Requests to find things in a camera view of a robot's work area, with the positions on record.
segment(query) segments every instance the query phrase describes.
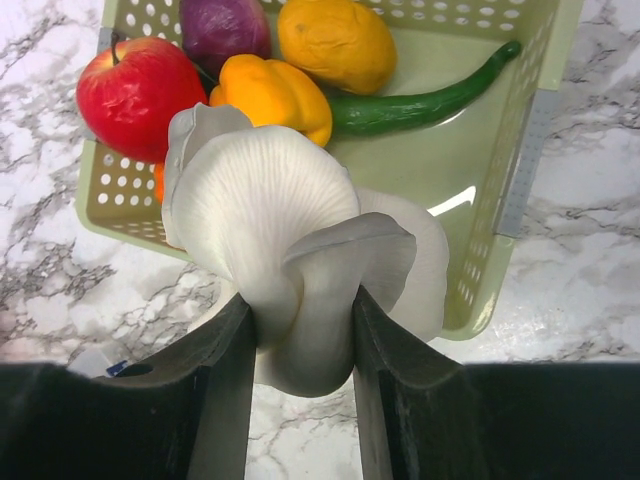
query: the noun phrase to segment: purple onion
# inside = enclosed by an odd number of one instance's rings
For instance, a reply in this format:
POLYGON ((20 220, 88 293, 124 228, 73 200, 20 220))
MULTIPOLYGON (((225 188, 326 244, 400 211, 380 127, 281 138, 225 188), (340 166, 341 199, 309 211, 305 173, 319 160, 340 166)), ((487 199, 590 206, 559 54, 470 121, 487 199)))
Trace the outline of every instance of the purple onion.
POLYGON ((214 78, 234 55, 271 58, 269 24, 257 0, 182 0, 180 24, 182 49, 214 78))

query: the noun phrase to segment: plastic crate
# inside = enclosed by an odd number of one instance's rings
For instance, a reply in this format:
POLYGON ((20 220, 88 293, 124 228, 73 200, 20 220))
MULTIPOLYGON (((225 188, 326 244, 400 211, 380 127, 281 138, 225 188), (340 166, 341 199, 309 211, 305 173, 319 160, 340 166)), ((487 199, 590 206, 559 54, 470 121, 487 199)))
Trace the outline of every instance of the plastic crate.
MULTIPOLYGON (((284 1, 262 0, 272 26, 284 1)), ((491 319, 582 1, 362 3, 385 19, 398 48, 398 69, 383 94, 440 88, 473 72, 503 42, 518 39, 524 46, 491 89, 450 121, 328 147, 356 185, 404 196, 438 215, 451 250, 442 336, 468 339, 491 319)), ((106 0, 98 51, 108 48, 112 29, 127 37, 156 35, 179 45, 178 6, 178 0, 106 0)), ((78 215, 96 233, 188 260, 164 242, 152 168, 87 140, 78 215)))

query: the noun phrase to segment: gray marble vein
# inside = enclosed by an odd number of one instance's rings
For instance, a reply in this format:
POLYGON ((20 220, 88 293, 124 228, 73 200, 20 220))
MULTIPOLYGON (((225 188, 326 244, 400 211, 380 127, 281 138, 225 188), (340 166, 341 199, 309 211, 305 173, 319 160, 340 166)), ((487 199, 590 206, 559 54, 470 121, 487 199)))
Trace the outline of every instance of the gray marble vein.
MULTIPOLYGON (((74 210, 74 88, 101 0, 0 6, 0 358, 66 363, 115 341, 131 359, 179 338, 216 279, 94 235, 74 210)), ((477 361, 640 360, 640 23, 634 0, 587 0, 562 102, 487 330, 437 339, 477 361)), ((257 386, 247 478, 362 478, 353 387, 325 398, 257 386)))

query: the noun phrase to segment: apple stem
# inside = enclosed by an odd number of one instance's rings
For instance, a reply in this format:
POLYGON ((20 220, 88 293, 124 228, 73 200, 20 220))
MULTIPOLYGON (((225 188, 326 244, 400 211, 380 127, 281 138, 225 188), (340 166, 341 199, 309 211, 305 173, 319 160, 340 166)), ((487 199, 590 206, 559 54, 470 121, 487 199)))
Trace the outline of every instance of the apple stem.
POLYGON ((113 59, 113 66, 115 67, 120 63, 120 59, 116 55, 116 45, 120 41, 120 36, 116 32, 111 32, 111 58, 113 59))

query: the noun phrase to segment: yellow bell pepper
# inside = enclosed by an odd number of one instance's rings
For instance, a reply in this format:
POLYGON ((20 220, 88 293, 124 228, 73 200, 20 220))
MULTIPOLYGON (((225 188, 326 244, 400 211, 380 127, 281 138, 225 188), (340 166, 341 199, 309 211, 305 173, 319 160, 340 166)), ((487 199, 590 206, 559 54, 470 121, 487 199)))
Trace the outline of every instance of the yellow bell pepper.
POLYGON ((209 105, 232 105, 249 117, 254 127, 289 127, 321 147, 331 138, 327 98, 304 72, 281 60, 250 54, 229 58, 209 105))

